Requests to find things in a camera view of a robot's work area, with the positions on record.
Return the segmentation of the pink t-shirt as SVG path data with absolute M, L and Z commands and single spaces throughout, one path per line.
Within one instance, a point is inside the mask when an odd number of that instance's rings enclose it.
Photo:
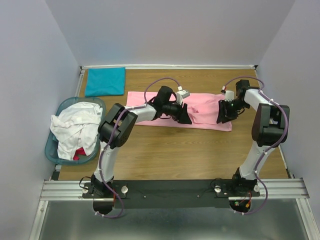
M 187 104 L 187 112 L 192 124 L 180 124 L 171 118 L 158 118 L 153 121 L 139 122 L 138 125 L 230 132 L 232 130 L 231 122 L 217 123 L 219 101 L 223 100 L 224 98 L 225 97 L 223 94 L 191 93 L 189 97 L 183 100 L 183 102 Z

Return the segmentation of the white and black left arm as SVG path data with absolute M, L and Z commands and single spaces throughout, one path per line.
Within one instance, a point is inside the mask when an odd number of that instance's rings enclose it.
M 150 100 L 145 99 L 142 105 L 123 106 L 116 103 L 112 106 L 98 127 L 100 154 L 90 180 L 94 194 L 101 198 L 115 194 L 111 182 L 117 154 L 136 123 L 155 121 L 166 115 L 179 124 L 192 124 L 187 111 L 188 105 L 184 103 L 190 93 L 181 86 L 177 89 L 178 91 L 174 92 L 170 87 L 162 86 L 156 96 Z

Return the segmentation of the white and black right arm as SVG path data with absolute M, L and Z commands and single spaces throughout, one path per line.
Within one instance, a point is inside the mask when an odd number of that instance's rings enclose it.
M 259 173 L 269 154 L 288 137 L 290 108 L 280 105 L 263 93 L 260 87 L 250 85 L 248 79 L 235 78 L 236 91 L 224 85 L 224 99 L 218 102 L 217 123 L 236 120 L 246 109 L 253 108 L 255 117 L 251 128 L 252 146 L 244 163 L 231 179 L 220 179 L 214 190 L 225 197 L 243 196 L 258 191 Z

